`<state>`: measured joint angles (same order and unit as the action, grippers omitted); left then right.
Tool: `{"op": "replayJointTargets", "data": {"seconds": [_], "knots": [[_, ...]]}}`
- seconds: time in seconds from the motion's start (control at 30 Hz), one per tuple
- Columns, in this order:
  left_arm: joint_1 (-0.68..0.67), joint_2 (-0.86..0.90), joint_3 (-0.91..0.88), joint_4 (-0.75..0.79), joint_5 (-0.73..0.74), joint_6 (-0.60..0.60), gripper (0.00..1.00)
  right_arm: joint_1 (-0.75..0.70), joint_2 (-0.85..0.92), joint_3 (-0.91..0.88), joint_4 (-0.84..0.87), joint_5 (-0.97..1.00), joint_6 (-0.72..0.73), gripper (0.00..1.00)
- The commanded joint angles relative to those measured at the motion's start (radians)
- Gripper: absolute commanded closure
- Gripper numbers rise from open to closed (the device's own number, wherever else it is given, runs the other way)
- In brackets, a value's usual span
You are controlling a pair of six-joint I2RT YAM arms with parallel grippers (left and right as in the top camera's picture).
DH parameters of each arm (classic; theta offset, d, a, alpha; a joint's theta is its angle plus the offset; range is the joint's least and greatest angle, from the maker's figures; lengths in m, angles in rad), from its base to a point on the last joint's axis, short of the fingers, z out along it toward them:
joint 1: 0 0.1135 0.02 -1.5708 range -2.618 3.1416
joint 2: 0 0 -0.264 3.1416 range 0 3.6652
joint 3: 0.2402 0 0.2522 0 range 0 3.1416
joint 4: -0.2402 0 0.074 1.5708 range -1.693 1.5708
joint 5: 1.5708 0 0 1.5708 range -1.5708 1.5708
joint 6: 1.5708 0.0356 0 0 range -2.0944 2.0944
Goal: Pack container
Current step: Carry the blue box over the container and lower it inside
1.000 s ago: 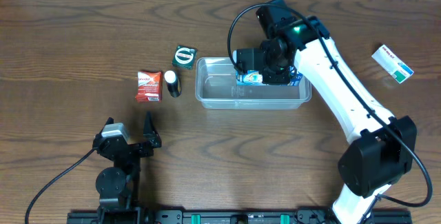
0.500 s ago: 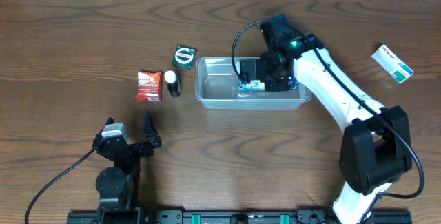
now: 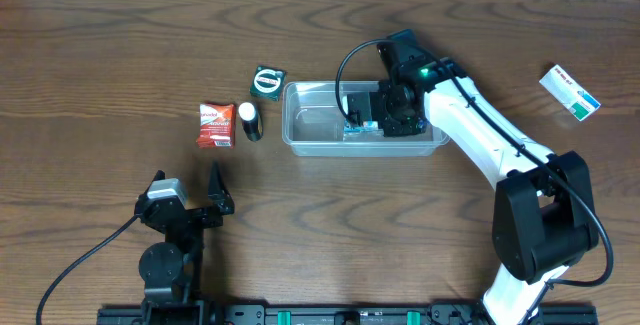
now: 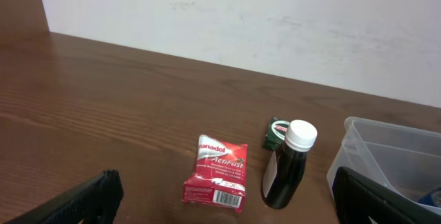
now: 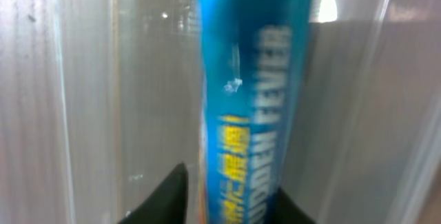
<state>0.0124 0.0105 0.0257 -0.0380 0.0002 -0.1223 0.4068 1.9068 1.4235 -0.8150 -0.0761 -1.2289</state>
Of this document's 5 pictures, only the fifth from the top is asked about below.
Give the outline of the blue medicine box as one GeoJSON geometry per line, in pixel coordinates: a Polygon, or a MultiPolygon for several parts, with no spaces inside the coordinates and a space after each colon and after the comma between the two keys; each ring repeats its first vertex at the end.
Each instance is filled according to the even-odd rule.
{"type": "Polygon", "coordinates": [[[199,0],[202,223],[268,223],[291,133],[312,0],[199,0]]]}

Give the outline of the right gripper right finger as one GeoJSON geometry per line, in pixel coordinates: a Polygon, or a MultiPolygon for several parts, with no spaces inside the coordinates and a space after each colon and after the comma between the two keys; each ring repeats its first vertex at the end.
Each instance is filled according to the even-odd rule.
{"type": "Polygon", "coordinates": [[[290,199],[282,187],[279,187],[271,224],[315,224],[315,222],[290,199]]]}

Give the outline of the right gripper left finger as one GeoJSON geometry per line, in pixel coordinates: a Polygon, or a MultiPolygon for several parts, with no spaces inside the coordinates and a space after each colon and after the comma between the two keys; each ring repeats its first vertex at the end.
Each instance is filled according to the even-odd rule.
{"type": "Polygon", "coordinates": [[[187,215],[189,175],[179,163],[155,190],[119,224],[184,224],[187,215]]]}

